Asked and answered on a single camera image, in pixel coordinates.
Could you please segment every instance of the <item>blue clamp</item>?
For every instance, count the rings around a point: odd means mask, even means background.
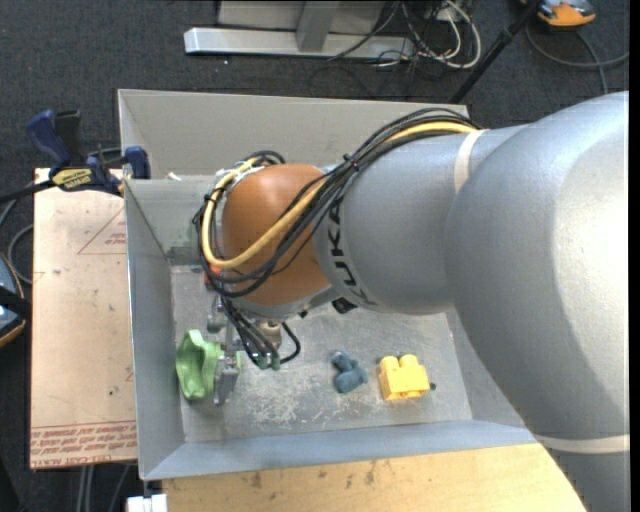
[[[27,136],[38,150],[55,161],[49,171],[49,180],[67,192],[100,190],[120,196],[122,180],[109,171],[109,163],[113,162],[105,162],[100,152],[98,156],[85,157],[79,150],[79,123],[79,112],[56,115],[53,110],[40,112],[29,121]],[[151,177],[149,159],[140,146],[127,148],[124,157],[117,160],[131,166],[133,178]]]
[[[361,384],[369,382],[367,372],[358,364],[358,360],[351,359],[344,350],[336,352],[331,357],[331,362],[340,370],[334,380],[339,393],[349,393]]]

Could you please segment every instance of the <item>cardboard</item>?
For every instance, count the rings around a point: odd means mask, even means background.
[[[136,459],[122,198],[36,194],[33,269],[31,469]]]

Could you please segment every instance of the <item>gray carpet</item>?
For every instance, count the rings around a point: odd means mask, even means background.
[[[630,2],[594,3],[597,19],[582,34],[601,60],[617,57],[628,50]],[[516,0],[475,4],[485,48],[521,12]],[[407,66],[380,70],[348,60],[338,66],[308,58],[184,55],[184,31],[211,26],[214,19],[214,2],[0,1],[0,193],[23,186],[34,167],[50,163],[24,133],[27,121],[41,110],[79,108],[86,147],[117,145],[119,88],[446,102],[468,76],[433,63],[411,74]],[[403,27],[397,22],[389,30]],[[538,25],[531,32],[558,57],[590,61],[574,33],[550,35]],[[604,74],[610,92],[628,90],[628,60]],[[551,62],[521,33],[464,102],[476,122],[501,127],[534,121],[600,94],[597,71]],[[0,252],[32,219],[32,200],[24,199],[0,229]],[[31,238],[17,249],[17,264],[28,272]],[[79,470],[28,469],[29,344],[27,329],[0,350],[0,457],[28,510],[73,510]],[[93,510],[106,510],[121,473],[117,465],[96,469]],[[141,491],[130,471],[123,496]]]

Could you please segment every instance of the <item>yellow lego block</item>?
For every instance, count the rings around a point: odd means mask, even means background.
[[[385,400],[422,396],[431,388],[427,370],[413,354],[402,356],[400,361],[394,356],[383,358],[378,380]]]

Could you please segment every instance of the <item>wooden table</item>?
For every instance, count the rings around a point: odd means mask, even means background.
[[[170,512],[583,512],[538,444],[163,481]]]

